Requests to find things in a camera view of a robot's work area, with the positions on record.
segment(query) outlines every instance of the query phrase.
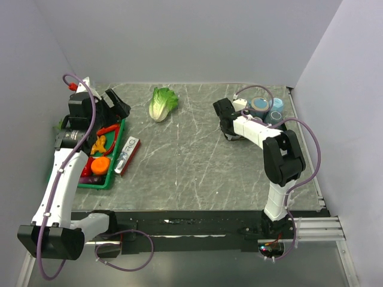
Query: red chili pepper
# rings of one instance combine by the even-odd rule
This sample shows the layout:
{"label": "red chili pepper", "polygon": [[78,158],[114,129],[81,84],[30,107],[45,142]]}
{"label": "red chili pepper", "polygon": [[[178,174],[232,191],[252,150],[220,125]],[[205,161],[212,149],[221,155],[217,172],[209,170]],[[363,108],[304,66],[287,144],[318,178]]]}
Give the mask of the red chili pepper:
{"label": "red chili pepper", "polygon": [[94,160],[95,159],[93,157],[89,157],[88,158],[88,161],[87,161],[86,165],[84,166],[83,172],[81,173],[81,177],[82,178],[85,178],[87,176],[91,176],[92,175],[92,170],[90,169],[90,166],[92,165],[92,162]]}
{"label": "red chili pepper", "polygon": [[113,140],[113,143],[112,145],[110,146],[110,148],[104,152],[102,155],[103,156],[106,156],[110,153],[113,152],[114,150],[114,146],[115,146],[115,142],[117,141],[117,138],[118,138],[118,134],[120,133],[120,124],[113,124],[111,125],[110,127],[104,127],[103,129],[100,129],[98,132],[97,132],[97,135],[98,136],[102,136],[106,133],[109,133],[109,132],[112,132],[114,131],[114,140]]}

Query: lettuce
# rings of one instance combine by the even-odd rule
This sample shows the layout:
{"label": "lettuce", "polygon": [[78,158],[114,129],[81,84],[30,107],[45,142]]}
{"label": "lettuce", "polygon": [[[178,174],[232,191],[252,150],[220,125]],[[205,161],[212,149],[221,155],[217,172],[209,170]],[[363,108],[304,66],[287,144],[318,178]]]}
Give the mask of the lettuce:
{"label": "lettuce", "polygon": [[157,122],[163,121],[168,113],[178,105],[178,97],[169,88],[154,88],[150,101],[149,114]]}

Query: white wall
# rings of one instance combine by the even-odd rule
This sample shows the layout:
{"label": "white wall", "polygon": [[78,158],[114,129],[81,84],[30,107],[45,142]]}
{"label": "white wall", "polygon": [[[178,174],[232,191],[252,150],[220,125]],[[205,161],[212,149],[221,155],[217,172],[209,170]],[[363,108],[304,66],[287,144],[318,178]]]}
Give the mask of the white wall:
{"label": "white wall", "polygon": [[383,2],[344,0],[293,90],[322,147],[326,203],[373,287],[383,282],[382,52]]}
{"label": "white wall", "polygon": [[17,240],[29,224],[53,162],[54,132],[68,111],[68,72],[56,40],[36,5],[0,1],[0,268],[1,286],[14,286],[26,250]]}
{"label": "white wall", "polygon": [[102,82],[294,87],[341,0],[35,0],[71,66]]}

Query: gray marble surface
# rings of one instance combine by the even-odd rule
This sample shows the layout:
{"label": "gray marble surface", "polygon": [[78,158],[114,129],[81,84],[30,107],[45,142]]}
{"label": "gray marble surface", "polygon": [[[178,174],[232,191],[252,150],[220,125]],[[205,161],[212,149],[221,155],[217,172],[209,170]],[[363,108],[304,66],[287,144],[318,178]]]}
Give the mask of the gray marble surface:
{"label": "gray marble surface", "polygon": [[[167,86],[179,95],[178,108],[165,121],[149,116],[155,87]],[[111,87],[131,107],[122,145],[129,136],[141,147],[124,177],[115,177],[110,190],[77,190],[73,209],[114,210],[261,210],[269,180],[263,170],[263,152],[247,140],[225,140],[212,104],[232,99],[242,84],[110,84],[98,85],[100,94]],[[284,116],[293,116],[285,87],[270,87],[284,101]],[[241,93],[251,99],[267,98],[257,88]],[[296,123],[286,124],[302,138]],[[307,164],[301,179],[310,176]],[[293,194],[296,210],[320,208],[313,182]]]}

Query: green tray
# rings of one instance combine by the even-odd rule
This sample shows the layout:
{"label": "green tray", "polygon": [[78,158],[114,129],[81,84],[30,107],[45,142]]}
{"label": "green tray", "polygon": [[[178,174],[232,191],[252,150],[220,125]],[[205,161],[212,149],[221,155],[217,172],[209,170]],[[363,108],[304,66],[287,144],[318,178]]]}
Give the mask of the green tray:
{"label": "green tray", "polygon": [[[121,142],[121,138],[122,138],[122,135],[123,135],[123,132],[124,132],[124,128],[125,128],[125,120],[123,120],[120,123],[120,131],[118,133],[118,137],[117,137],[117,140],[115,142],[113,152],[110,155],[107,155],[107,157],[111,159],[111,162],[110,162],[110,165],[109,165],[108,173],[107,173],[106,178],[105,178],[105,183],[103,185],[98,185],[98,184],[78,184],[77,187],[80,187],[80,188],[93,188],[93,189],[96,189],[96,190],[107,190],[107,189],[110,188],[111,181],[112,181],[111,178],[112,178],[112,174],[113,174],[114,163],[115,163],[115,160],[118,157],[118,148],[120,146],[120,142]],[[105,144],[105,149],[108,150],[108,148],[110,148],[110,146],[112,145],[112,143],[114,141],[114,131],[106,133],[104,135],[107,137],[107,142]],[[97,152],[96,154],[91,155],[91,156],[92,157],[101,157],[102,154]]]}

